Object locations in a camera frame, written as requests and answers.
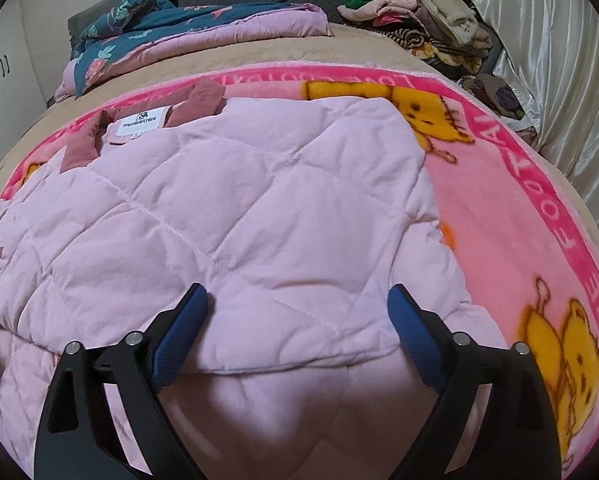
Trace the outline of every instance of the curtain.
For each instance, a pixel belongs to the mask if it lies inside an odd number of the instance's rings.
[[[566,175],[599,228],[599,15],[589,0],[474,0],[505,51],[494,73],[539,135],[534,148]]]

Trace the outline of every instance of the clothing label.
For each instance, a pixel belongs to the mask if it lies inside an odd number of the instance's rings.
[[[115,123],[109,124],[106,138],[110,144],[126,144],[141,134],[164,126],[166,114],[170,109],[170,106],[163,106],[118,119]]]
[[[169,108],[169,106],[153,108],[137,115],[125,117],[120,120],[120,127],[115,135],[118,137],[136,136],[155,128],[161,128],[164,126],[166,111]]]

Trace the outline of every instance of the pile of clothes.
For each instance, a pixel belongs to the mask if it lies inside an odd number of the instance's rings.
[[[463,0],[345,0],[338,11],[454,81],[477,74],[493,46],[490,33]]]
[[[489,74],[501,42],[470,0],[345,0],[337,10],[350,25],[388,36],[458,82],[527,143],[537,137],[513,89]]]
[[[537,130],[506,81],[501,77],[480,73],[464,76],[458,84],[494,111],[503,123],[532,146]]]

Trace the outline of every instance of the teal floral fabric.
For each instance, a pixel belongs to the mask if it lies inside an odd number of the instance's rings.
[[[168,0],[122,0],[108,14],[103,14],[81,32],[71,59],[79,57],[96,41],[125,33],[149,12],[176,8]]]
[[[149,11],[148,9],[153,8],[150,3],[143,9],[138,9],[137,5],[143,5],[143,3],[138,4],[138,0],[134,0],[135,5],[132,5],[125,4],[126,1],[131,0],[122,1],[107,14],[110,23],[106,20],[100,24],[94,23],[96,28],[93,30],[93,36],[88,36],[84,41],[83,52],[77,53],[78,61],[75,63],[74,69],[77,97],[96,84],[102,73],[110,69],[113,64],[147,43],[182,34],[195,34],[208,28],[243,20],[260,12],[288,9],[293,6],[293,4],[265,3],[229,6],[173,6]]]

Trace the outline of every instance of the yellow cartoon bear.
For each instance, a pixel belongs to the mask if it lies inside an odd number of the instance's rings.
[[[393,104],[401,112],[415,132],[417,142],[426,153],[441,156],[451,164],[457,163],[457,157],[446,150],[439,150],[432,139],[444,142],[466,142],[473,144],[475,139],[462,132],[454,114],[449,110],[443,97],[413,90],[411,88],[393,88]]]
[[[467,144],[475,142],[473,137],[462,131],[455,120],[455,113],[446,105],[444,98],[437,94],[377,83],[306,82],[307,100],[339,96],[383,97],[391,101],[413,128],[422,149],[426,153],[440,156],[451,164],[457,163],[457,157],[446,150],[436,148],[432,139]]]
[[[521,338],[528,343],[546,383],[557,423],[562,460],[569,462],[568,448],[593,412],[599,393],[599,347],[588,316],[575,298],[568,302],[558,332],[544,317],[550,290],[535,279],[537,303],[528,305],[521,324]]]
[[[42,164],[30,164],[26,171],[24,172],[24,178],[22,179],[22,186],[26,184],[26,181],[30,178],[30,176],[42,167]]]

